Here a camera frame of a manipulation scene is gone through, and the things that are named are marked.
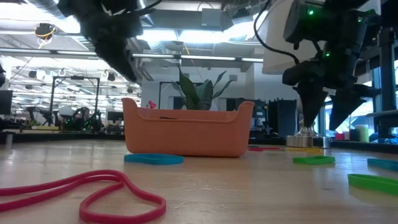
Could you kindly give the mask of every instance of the orange plastic basket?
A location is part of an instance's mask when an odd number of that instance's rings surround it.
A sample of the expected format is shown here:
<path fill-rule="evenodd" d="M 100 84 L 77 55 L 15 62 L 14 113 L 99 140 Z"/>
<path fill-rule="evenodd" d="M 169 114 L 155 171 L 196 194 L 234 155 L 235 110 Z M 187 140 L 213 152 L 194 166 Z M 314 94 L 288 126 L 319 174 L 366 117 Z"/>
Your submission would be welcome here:
<path fill-rule="evenodd" d="M 124 133 L 132 153 L 239 157 L 249 142 L 253 102 L 237 111 L 155 110 L 123 98 Z"/>

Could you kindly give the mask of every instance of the table surface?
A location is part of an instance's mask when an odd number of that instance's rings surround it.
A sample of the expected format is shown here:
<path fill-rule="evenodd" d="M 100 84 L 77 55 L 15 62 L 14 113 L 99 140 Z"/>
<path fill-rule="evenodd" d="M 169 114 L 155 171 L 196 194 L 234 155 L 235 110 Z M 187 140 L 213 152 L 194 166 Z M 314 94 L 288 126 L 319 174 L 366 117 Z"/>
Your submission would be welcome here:
<path fill-rule="evenodd" d="M 241 158 L 186 157 L 171 166 L 125 164 L 122 141 L 58 141 L 15 144 L 0 151 L 0 187 L 33 185 L 89 170 L 123 171 L 139 188 L 167 200 L 167 213 L 151 223 L 397 223 L 398 197 L 352 188 L 347 174 L 398 179 L 398 172 L 368 167 L 367 158 L 398 155 L 330 149 L 335 164 L 294 164 L 304 152 L 247 152 Z M 0 213 L 0 223 L 84 223 L 79 203 L 109 185 L 82 185 L 62 196 Z M 9 202 L 25 196 L 0 197 Z M 153 204 L 119 190 L 93 204 L 96 212 L 133 215 Z"/>

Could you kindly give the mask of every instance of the red object on basket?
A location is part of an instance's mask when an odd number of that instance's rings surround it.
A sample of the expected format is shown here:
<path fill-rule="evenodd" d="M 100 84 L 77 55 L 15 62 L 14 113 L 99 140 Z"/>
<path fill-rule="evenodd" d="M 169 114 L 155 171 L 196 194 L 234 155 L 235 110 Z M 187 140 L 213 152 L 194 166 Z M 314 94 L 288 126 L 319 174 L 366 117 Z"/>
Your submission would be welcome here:
<path fill-rule="evenodd" d="M 148 103 L 149 103 L 150 109 L 154 109 L 156 107 L 156 104 L 154 102 L 152 102 L 152 100 L 149 100 Z"/>
<path fill-rule="evenodd" d="M 249 151 L 263 152 L 266 150 L 279 150 L 278 147 L 252 147 L 248 149 Z"/>
<path fill-rule="evenodd" d="M 10 196 L 10 195 L 20 195 L 20 194 L 28 194 L 32 192 L 39 192 L 42 190 L 53 190 L 44 192 L 40 195 L 35 195 L 29 198 L 24 198 L 20 200 L 15 200 L 13 202 L 0 203 L 0 212 L 5 212 L 12 209 L 22 208 L 28 205 L 32 205 L 38 202 L 43 202 L 47 199 L 56 197 L 65 192 L 68 192 L 75 187 L 81 184 L 87 184 L 89 182 L 99 181 L 99 180 L 112 180 L 117 182 L 117 184 L 110 185 L 105 187 L 97 192 L 88 196 L 84 201 L 80 203 L 79 207 L 79 216 L 85 222 L 94 222 L 94 223 L 145 223 L 156 218 L 159 218 L 166 212 L 166 200 L 158 195 L 154 195 L 148 192 L 145 192 L 139 188 L 137 188 L 128 178 L 127 176 L 116 170 L 96 170 L 85 172 L 83 174 L 79 174 L 73 177 L 69 177 L 63 180 L 57 180 L 54 182 L 49 182 L 46 184 L 32 185 L 26 187 L 12 187 L 6 189 L 0 189 L 0 196 Z M 159 207 L 153 209 L 152 211 L 133 216 L 125 216 L 125 215 L 108 215 L 108 214 L 100 214 L 96 212 L 91 212 L 88 210 L 88 207 L 101 197 L 122 188 L 126 184 L 127 188 L 138 197 L 159 204 Z"/>

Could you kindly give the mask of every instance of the blue rubber band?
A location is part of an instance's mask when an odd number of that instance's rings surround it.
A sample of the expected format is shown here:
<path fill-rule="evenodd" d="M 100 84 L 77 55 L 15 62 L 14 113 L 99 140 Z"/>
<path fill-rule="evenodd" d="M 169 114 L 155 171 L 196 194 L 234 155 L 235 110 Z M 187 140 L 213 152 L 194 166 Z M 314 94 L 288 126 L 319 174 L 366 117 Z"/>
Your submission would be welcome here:
<path fill-rule="evenodd" d="M 168 155 L 168 154 L 157 154 L 157 153 L 138 153 L 124 156 L 125 162 L 141 162 L 152 165 L 172 165 L 180 164 L 184 162 L 184 157 Z"/>
<path fill-rule="evenodd" d="M 368 166 L 374 166 L 382 169 L 398 171 L 398 162 L 385 159 L 368 159 Z"/>

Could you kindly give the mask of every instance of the green plant leaf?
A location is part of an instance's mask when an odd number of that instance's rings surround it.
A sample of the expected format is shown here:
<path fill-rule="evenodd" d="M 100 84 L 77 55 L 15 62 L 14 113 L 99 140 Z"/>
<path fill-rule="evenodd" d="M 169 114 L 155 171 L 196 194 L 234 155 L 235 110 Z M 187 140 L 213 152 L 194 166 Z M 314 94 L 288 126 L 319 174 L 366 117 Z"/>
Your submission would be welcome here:
<path fill-rule="evenodd" d="M 192 102 L 191 98 L 186 98 L 185 106 L 187 107 L 187 110 L 197 110 L 198 105 Z"/>
<path fill-rule="evenodd" d="M 181 97 L 185 97 L 185 95 L 184 95 L 184 93 L 182 92 L 181 87 L 180 87 L 179 84 L 177 84 L 176 82 L 173 82 L 173 81 L 172 81 L 172 85 L 173 85 L 173 88 L 174 88 L 175 90 L 177 90 L 177 91 L 180 93 Z"/>
<path fill-rule="evenodd" d="M 200 101 L 198 103 L 198 110 L 210 110 L 212 99 L 213 99 L 213 82 L 209 81 L 206 83 L 203 94 L 200 97 Z"/>
<path fill-rule="evenodd" d="M 217 98 L 217 97 L 219 97 L 219 96 L 221 96 L 221 94 L 223 94 L 224 90 L 225 90 L 227 87 L 229 87 L 229 84 L 231 84 L 231 82 L 233 82 L 233 80 L 228 81 L 228 82 L 225 84 L 225 86 L 224 86 L 220 91 L 216 92 L 216 93 L 213 95 L 213 99 L 214 99 L 214 98 Z"/>
<path fill-rule="evenodd" d="M 207 86 L 207 84 L 210 82 L 209 79 L 206 79 L 201 85 L 197 86 L 197 95 L 199 96 L 199 100 L 202 99 L 203 93 L 205 92 L 205 87 Z"/>
<path fill-rule="evenodd" d="M 176 82 L 173 82 L 173 81 L 172 81 L 172 85 L 173 85 L 173 88 L 174 88 L 175 90 L 177 90 L 177 91 L 180 93 L 182 103 L 183 103 L 185 106 L 187 106 L 187 100 L 186 100 L 186 97 L 185 97 L 184 93 L 183 93 L 182 90 L 181 90 L 180 85 L 177 84 Z"/>
<path fill-rule="evenodd" d="M 217 83 L 218 83 L 219 81 L 221 81 L 221 79 L 223 79 L 223 75 L 224 75 L 225 73 L 226 73 L 226 71 L 224 71 L 223 73 L 221 73 L 221 74 L 218 75 L 217 81 L 216 81 L 216 83 L 214 83 L 214 87 L 216 87 Z"/>
<path fill-rule="evenodd" d="M 190 101 L 194 104 L 197 105 L 199 102 L 199 97 L 197 95 L 197 92 L 195 90 L 195 86 L 193 85 L 192 81 L 189 80 L 181 71 L 181 68 L 178 67 L 178 70 L 180 71 L 180 87 L 182 92 L 184 93 L 185 97 L 190 99 Z"/>

